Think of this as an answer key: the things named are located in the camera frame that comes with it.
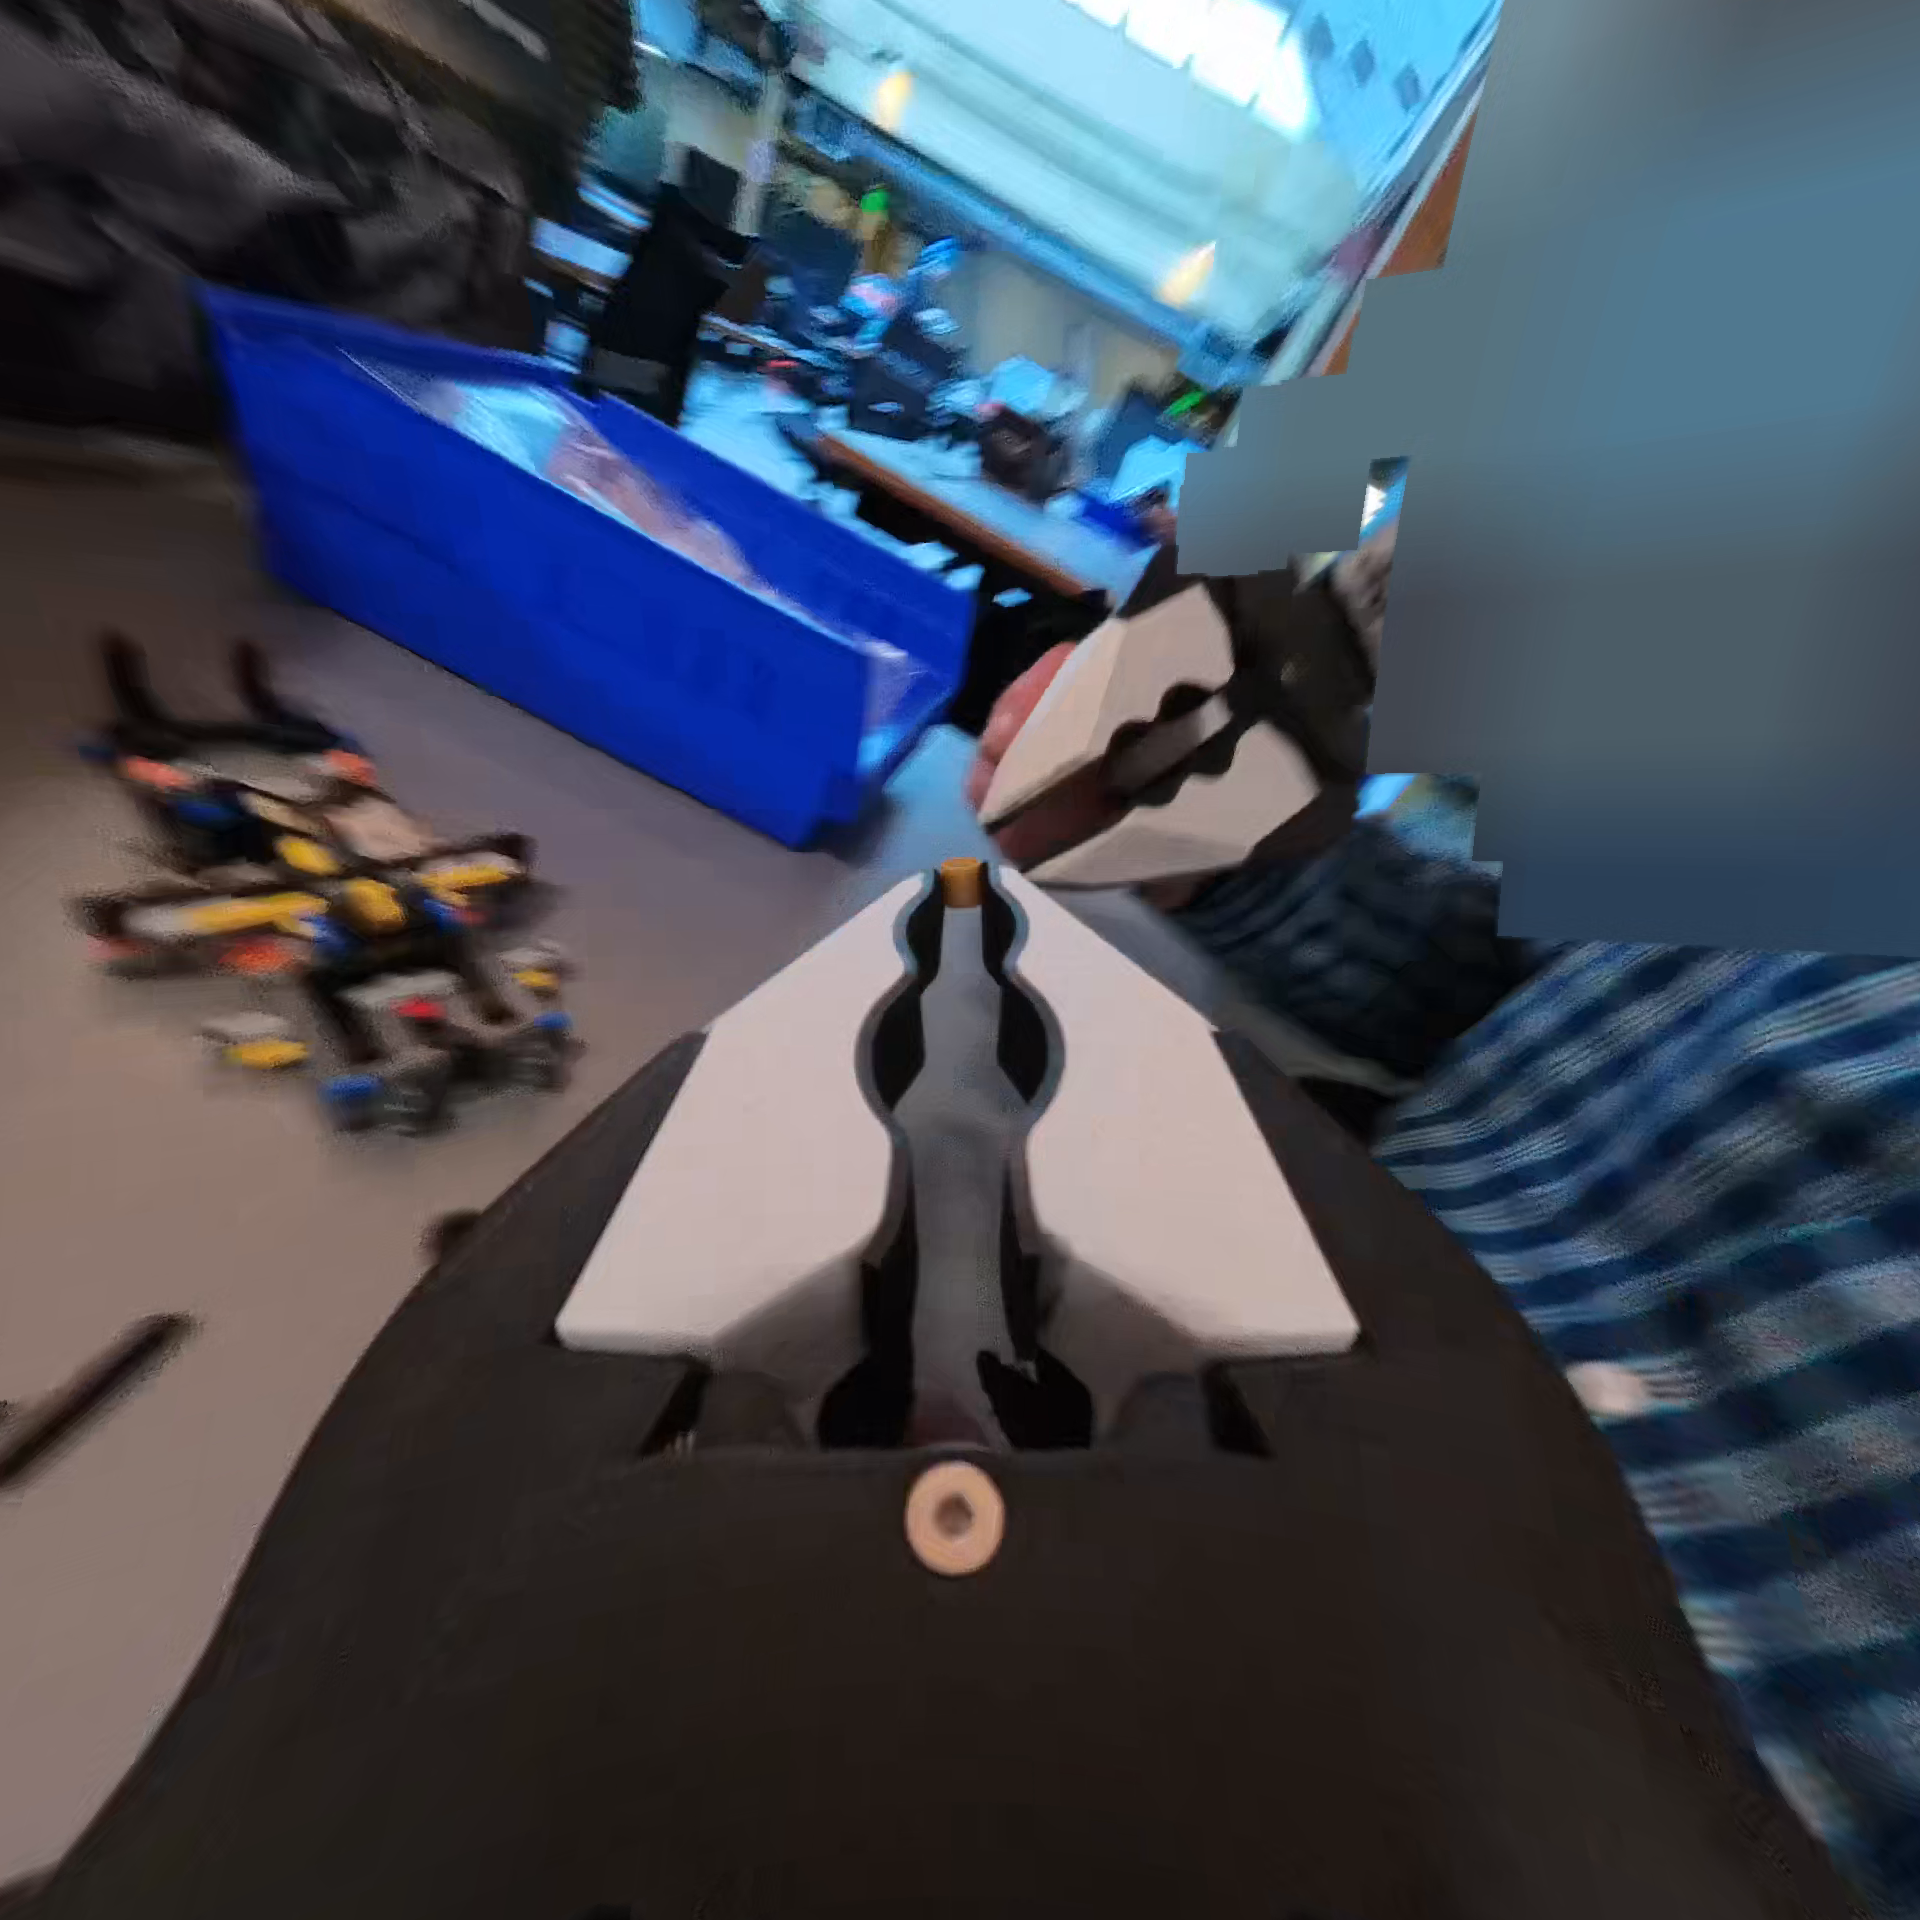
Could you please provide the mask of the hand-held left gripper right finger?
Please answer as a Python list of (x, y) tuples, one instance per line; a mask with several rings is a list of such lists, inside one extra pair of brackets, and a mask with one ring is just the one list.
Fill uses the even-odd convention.
[(1159, 1379), (1354, 1353), (1361, 1319), (1226, 1036), (1011, 869), (982, 873), (980, 957), (1023, 1115), (1006, 1320), (1067, 1430), (1110, 1430)]

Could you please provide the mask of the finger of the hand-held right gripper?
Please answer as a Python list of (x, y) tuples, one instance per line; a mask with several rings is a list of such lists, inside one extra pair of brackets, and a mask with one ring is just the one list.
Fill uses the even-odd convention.
[(1227, 620), (1205, 582), (1188, 582), (1150, 607), (1102, 622), (1081, 664), (1098, 671), (1102, 766), (1118, 749), (1186, 719), (1226, 693), (1231, 675)]
[(1118, 732), (1095, 788), (1102, 828), (1036, 864), (1036, 884), (1119, 888), (1236, 869), (1324, 784), (1274, 721), (1198, 704)]

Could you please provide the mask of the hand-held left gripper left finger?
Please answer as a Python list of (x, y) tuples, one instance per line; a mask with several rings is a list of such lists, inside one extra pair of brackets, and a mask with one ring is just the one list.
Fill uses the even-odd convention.
[(938, 974), (940, 883), (913, 877), (713, 1020), (558, 1344), (753, 1375), (823, 1445), (903, 1441), (919, 1228), (895, 1111)]

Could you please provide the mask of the person's right forearm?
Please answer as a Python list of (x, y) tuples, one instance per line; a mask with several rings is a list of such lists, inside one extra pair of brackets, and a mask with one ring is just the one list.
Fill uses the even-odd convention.
[(1322, 855), (1161, 883), (1148, 900), (1267, 1012), (1339, 1057), (1423, 1076), (1534, 969), (1473, 857), (1477, 792), (1415, 784)]

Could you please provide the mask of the lego vehicle chassis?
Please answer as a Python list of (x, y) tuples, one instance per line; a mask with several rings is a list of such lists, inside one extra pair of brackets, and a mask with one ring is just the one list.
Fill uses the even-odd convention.
[(84, 757), (147, 830), (147, 873), (66, 907), (110, 975), (220, 975), (246, 1003), (201, 1028), (234, 1069), (308, 1071), (349, 1135), (431, 1135), (482, 1091), (555, 1093), (578, 1032), (572, 965), (522, 936), (543, 892), (523, 831), (446, 837), (355, 737), (229, 652), (235, 709), (194, 715), (148, 654), (99, 641), (108, 715)]

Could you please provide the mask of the long black lego beam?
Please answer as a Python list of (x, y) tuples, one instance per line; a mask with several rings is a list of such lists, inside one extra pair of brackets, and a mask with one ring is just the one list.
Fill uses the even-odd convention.
[(3, 1489), (23, 1485), (59, 1449), (100, 1416), (131, 1388), (175, 1353), (198, 1323), (182, 1311), (135, 1319), (103, 1348), (87, 1355), (69, 1379), (23, 1408), (5, 1409)]

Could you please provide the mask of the person's right hand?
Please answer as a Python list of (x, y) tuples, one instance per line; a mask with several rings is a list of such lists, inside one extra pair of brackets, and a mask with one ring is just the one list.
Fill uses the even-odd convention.
[(1034, 870), (1119, 815), (1099, 766), (1099, 683), (1087, 646), (1058, 644), (996, 699), (966, 774), (966, 803), (994, 853)]

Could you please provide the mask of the long wooden desk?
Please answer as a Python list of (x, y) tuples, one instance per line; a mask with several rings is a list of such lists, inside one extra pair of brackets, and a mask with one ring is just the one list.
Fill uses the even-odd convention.
[(854, 500), (854, 516), (901, 544), (938, 544), (978, 569), (978, 593), (1116, 607), (1141, 581), (1148, 549), (1076, 516), (1037, 508), (966, 471), (938, 471), (930, 449), (851, 428), (777, 421), (781, 439), (821, 483)]

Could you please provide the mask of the blue plastic bin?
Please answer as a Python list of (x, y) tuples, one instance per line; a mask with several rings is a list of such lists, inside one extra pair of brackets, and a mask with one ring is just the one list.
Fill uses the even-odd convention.
[[(972, 599), (527, 352), (198, 286), (268, 571), (563, 733), (789, 847), (853, 825), (965, 677)], [(786, 591), (903, 649), (919, 677), (863, 736), (844, 640), (767, 607), (421, 416), (349, 352), (514, 379), (582, 404), (609, 441), (730, 533)]]

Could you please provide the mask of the black office chair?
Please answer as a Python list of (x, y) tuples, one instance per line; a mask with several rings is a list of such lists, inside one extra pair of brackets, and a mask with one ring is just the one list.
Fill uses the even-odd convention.
[(741, 174), (700, 148), (657, 192), (651, 222), (586, 335), (581, 383), (679, 428), (705, 317), (754, 253), (734, 225)]

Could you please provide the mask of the dark cloth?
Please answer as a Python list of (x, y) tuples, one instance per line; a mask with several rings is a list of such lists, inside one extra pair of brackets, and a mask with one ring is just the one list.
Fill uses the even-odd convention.
[(198, 286), (539, 352), (626, 1), (3, 4), (5, 425), (206, 444)]

